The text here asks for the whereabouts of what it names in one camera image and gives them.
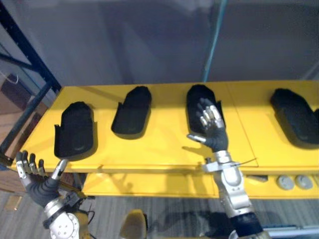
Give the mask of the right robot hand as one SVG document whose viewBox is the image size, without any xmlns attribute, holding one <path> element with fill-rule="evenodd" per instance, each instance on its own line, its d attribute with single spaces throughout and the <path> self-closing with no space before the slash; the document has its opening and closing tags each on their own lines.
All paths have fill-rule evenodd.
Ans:
<svg viewBox="0 0 319 239">
<path fill-rule="evenodd" d="M 200 98 L 197 104 L 196 119 L 204 135 L 189 133 L 186 137 L 209 147 L 213 153 L 228 149 L 228 136 L 222 114 L 217 106 L 207 98 Z"/>
</svg>

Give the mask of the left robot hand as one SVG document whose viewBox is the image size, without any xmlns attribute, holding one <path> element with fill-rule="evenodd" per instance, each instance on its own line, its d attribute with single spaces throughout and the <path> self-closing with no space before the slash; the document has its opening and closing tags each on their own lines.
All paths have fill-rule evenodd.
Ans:
<svg viewBox="0 0 319 239">
<path fill-rule="evenodd" d="M 52 174 L 48 176 L 44 169 L 44 160 L 40 159 L 36 163 L 34 153 L 29 154 L 24 150 L 18 152 L 15 159 L 20 181 L 35 203 L 45 208 L 49 202 L 60 196 L 58 188 L 68 160 L 60 160 Z"/>
</svg>

